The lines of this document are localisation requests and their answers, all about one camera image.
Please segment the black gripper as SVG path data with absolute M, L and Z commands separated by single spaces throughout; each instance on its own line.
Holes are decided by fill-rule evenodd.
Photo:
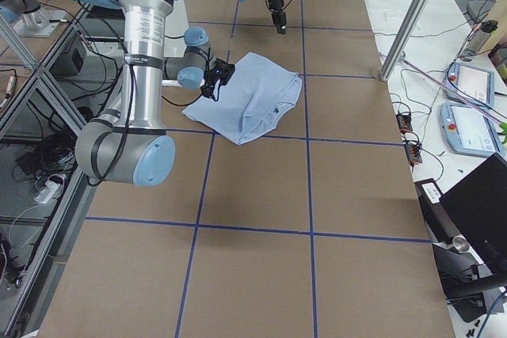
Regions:
M 268 8 L 272 16 L 273 24 L 276 25 L 278 34 L 287 33 L 287 17 L 285 13 L 286 5 L 284 0 L 267 0 Z
M 200 87 L 203 97 L 219 100 L 220 87 L 226 85 L 235 72 L 235 65 L 216 59 L 214 66 L 204 72 L 204 84 Z

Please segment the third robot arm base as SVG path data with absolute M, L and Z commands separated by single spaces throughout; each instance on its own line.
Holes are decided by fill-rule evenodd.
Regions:
M 38 0 L 1 0 L 1 15 L 24 37 L 49 37 L 67 20 L 65 10 L 45 9 Z

